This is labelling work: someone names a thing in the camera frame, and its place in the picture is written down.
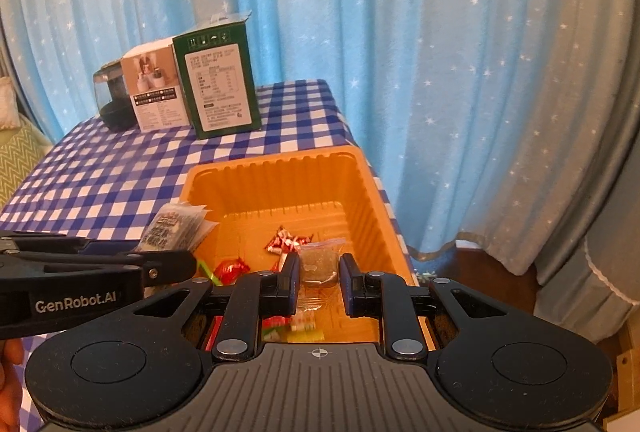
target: human hand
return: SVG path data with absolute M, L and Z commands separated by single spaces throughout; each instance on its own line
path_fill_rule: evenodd
M 2 343 L 0 340 L 0 432 L 18 432 L 22 387 L 14 365 L 22 363 L 24 349 L 20 338 L 4 342 L 4 351 Z

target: green cardboard box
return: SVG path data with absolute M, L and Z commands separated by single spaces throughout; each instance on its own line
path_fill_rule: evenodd
M 178 75 L 199 139 L 261 127 L 247 18 L 230 15 L 174 37 Z

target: logo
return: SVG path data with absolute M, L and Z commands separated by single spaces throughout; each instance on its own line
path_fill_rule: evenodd
M 91 297 L 81 296 L 79 298 L 65 297 L 54 302 L 38 300 L 35 309 L 38 313 L 55 313 L 56 311 L 66 311 L 67 309 L 78 309 L 81 307 L 96 306 L 116 301 L 116 292 L 112 291 L 106 295 L 95 294 Z
M 317 349 L 311 351 L 309 354 L 314 355 L 316 358 L 324 358 L 326 355 L 331 353 L 326 349 L 323 349 L 322 347 L 318 347 Z

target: pillow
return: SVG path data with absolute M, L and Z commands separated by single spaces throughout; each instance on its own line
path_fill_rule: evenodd
M 43 156 L 29 125 L 21 126 L 7 142 L 0 144 L 0 208 L 14 195 Z
M 0 130 L 4 128 L 20 128 L 14 83 L 8 76 L 0 78 Z

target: table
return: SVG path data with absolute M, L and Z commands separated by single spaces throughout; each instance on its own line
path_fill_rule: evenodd
M 191 128 L 112 134 L 100 119 L 80 123 L 18 188 L 0 212 L 0 228 L 139 239 L 160 206 L 178 200 L 196 164 L 355 144 L 324 80 L 261 87 L 257 98 L 262 130 L 207 140 L 197 140 Z M 388 197 L 374 177 L 406 255 Z M 25 362 L 46 338 L 24 339 Z M 18 375 L 24 378 L 24 364 Z M 33 432 L 41 424 L 24 390 L 20 429 Z

